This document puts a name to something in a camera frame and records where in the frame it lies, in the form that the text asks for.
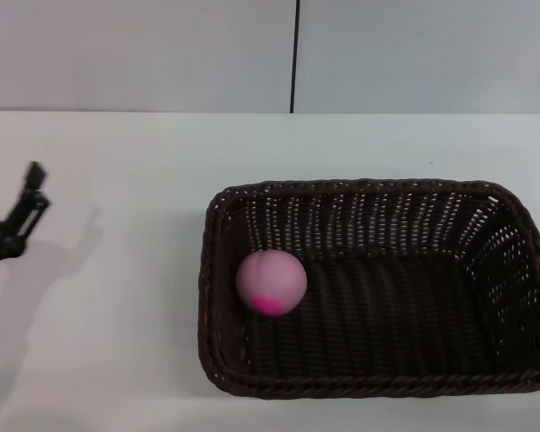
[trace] woven pattern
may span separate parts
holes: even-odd
[[[309,289],[269,319],[235,294],[241,260],[277,248]],[[261,398],[437,396],[540,389],[540,237],[495,184],[266,183],[207,213],[202,367]]]

